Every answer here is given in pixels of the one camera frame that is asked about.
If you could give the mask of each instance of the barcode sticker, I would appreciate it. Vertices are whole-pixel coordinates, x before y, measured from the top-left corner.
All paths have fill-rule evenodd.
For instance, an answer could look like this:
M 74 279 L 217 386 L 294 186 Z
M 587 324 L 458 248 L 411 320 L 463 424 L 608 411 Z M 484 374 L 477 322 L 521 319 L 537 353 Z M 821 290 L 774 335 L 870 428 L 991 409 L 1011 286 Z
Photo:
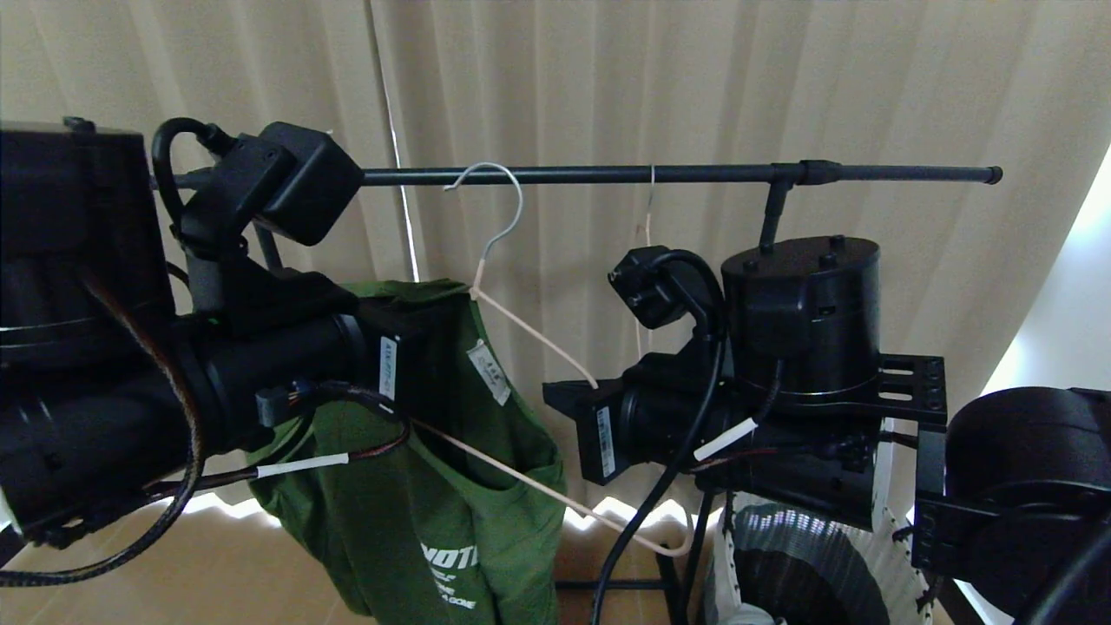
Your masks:
M 480 339 L 478 345 L 467 351 L 467 356 L 470 357 L 471 364 L 474 365 L 474 370 L 479 373 L 482 382 L 487 384 L 487 389 L 490 390 L 490 394 L 493 395 L 498 405 L 504 406 L 512 392 L 509 389 L 509 381 L 506 380 L 506 373 L 494 361 L 487 344 Z
M 610 430 L 610 407 L 598 412 L 598 447 L 602 452 L 602 477 L 609 477 L 617 471 L 613 460 L 613 432 Z
M 390 399 L 398 387 L 398 343 L 389 337 L 382 337 L 382 347 L 378 352 L 378 392 Z

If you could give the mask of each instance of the green garment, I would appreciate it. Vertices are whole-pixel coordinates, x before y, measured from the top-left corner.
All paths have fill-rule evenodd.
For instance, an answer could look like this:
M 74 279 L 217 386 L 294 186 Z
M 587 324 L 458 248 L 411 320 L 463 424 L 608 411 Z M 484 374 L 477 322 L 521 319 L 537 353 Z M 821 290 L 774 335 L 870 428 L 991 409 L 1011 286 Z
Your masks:
M 428 393 L 446 399 L 444 409 L 413 416 L 564 491 L 554 442 L 504 376 L 499 404 L 498 387 L 488 386 L 468 355 L 489 341 L 466 284 L 349 288 L 409 309 L 442 305 L 447 322 L 428 346 Z M 493 370 L 500 373 L 497 364 Z M 296 425 L 279 429 L 274 444 L 251 454 L 252 462 Z M 333 403 L 317 412 L 288 460 L 372 447 L 397 432 L 397 424 L 358 405 Z M 563 506 L 420 429 L 386 456 L 257 480 L 251 491 L 324 565 L 354 613 L 383 625 L 558 622 L 552 567 Z

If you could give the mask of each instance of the curtain fold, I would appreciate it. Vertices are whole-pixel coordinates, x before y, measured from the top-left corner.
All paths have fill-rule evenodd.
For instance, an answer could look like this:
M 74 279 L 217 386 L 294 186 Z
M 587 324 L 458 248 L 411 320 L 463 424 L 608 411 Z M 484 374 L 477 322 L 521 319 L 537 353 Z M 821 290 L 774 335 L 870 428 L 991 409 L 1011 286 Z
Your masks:
M 364 167 L 396 164 L 391 119 L 403 167 L 1000 164 L 995 187 L 797 189 L 780 228 L 882 245 L 881 346 L 945 356 L 953 410 L 1013 337 L 1111 142 L 1100 2 L 8 2 L 0 29 L 4 119 L 81 114 L 148 137 L 177 114 L 252 133 L 280 119 L 332 130 Z M 174 157 L 180 170 L 207 163 L 188 141 Z M 660 184 L 652 242 L 717 265 L 755 243 L 765 191 Z M 279 241 L 283 256 L 341 281 L 408 279 L 411 255 L 423 279 L 471 280 L 516 205 L 509 187 L 404 193 L 361 191 L 324 242 Z M 599 377 L 637 359 L 635 325 L 604 275 L 643 244 L 648 195 L 647 184 L 527 188 L 483 279 Z M 607 490 L 578 480 L 573 425 L 540 401 L 542 382 L 574 370 L 483 314 L 564 450 L 572 495 L 637 504 L 659 470 Z M 654 333 L 654 350 L 677 350 L 689 330 Z M 912 496 L 909 461 L 895 465 L 897 512 Z M 673 491 L 693 507 L 690 483 Z

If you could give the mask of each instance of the robotic arm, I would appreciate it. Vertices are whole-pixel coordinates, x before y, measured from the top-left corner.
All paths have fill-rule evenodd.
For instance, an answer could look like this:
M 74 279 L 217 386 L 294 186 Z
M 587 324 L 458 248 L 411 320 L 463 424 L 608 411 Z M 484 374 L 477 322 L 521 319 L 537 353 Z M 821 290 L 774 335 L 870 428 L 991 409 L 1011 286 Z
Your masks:
M 180 133 L 217 159 L 187 177 L 197 187 L 188 202 L 170 168 Z M 187 254 L 194 311 L 183 317 L 173 312 L 142 137 L 76 119 L 2 129 L 0 505 L 31 543 L 64 547 L 173 491 L 181 505 L 144 536 L 149 546 L 172 523 L 169 513 L 213 484 L 201 477 L 206 456 L 257 450 L 274 426 L 312 410 L 292 406 L 292 396 L 346 396 L 399 415 L 438 410 L 420 383 L 434 320 L 357 298 L 320 273 L 268 271 L 248 256 L 241 233 L 253 221 L 314 244 L 360 185 L 450 182 L 457 172 L 363 171 L 328 134 L 281 122 L 231 138 L 173 119 L 151 152 Z M 707 491 L 748 491 L 871 528 L 891 445 L 902 443 L 918 450 L 915 566 L 968 579 L 1012 613 L 1048 578 L 1043 594 L 1052 596 L 1037 595 L 1030 609 L 1063 606 L 1074 622 L 1105 614 L 1111 395 L 1011 390 L 972 402 L 947 430 L 943 361 L 880 351 L 879 245 L 840 235 L 774 240 L 794 184 L 994 182 L 1001 171 L 722 167 L 731 173 L 659 168 L 660 181 L 771 184 L 760 245 L 723 263 L 721 285 L 697 254 L 662 246 L 629 251 L 609 274 L 649 329 L 690 312 L 690 343 L 645 355 L 597 391 L 544 385 L 546 403 L 575 421 L 583 476 L 604 485 L 657 462 L 672 477 L 695 475 Z M 519 178 L 633 181 L 633 169 L 647 170 L 536 168 Z M 915 422 L 918 436 L 894 434 L 894 420 Z M 180 485 L 154 487 L 182 466 Z M 62 576 L 0 572 L 0 585 L 83 579 L 140 551 Z M 1071 597 L 1052 594 L 1073 586 L 1081 591 Z M 1049 622 L 1042 617 L 1029 622 Z

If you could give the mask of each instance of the wooden floor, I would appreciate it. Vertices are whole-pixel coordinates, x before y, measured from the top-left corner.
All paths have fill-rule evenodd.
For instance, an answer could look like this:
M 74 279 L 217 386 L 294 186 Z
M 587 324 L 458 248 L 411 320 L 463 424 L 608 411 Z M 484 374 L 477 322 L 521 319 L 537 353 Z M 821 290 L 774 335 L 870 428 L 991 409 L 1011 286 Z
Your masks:
M 374 623 L 351 614 L 323 568 L 272 517 L 248 514 L 252 506 L 247 502 L 191 512 L 146 554 L 100 578 L 60 588 L 2 589 L 0 625 Z M 140 511 L 62 552 L 23 550 L 8 566 L 46 571 L 93 562 L 133 541 L 161 510 Z M 681 542 L 680 527 L 665 518 L 649 532 Z M 595 578 L 613 536 L 600 524 L 587 531 L 564 526 L 557 577 Z M 657 577 L 653 554 L 630 547 L 617 577 Z M 561 622 L 585 623 L 590 595 L 561 592 Z M 662 593 L 614 591 L 607 596 L 604 622 L 665 624 Z

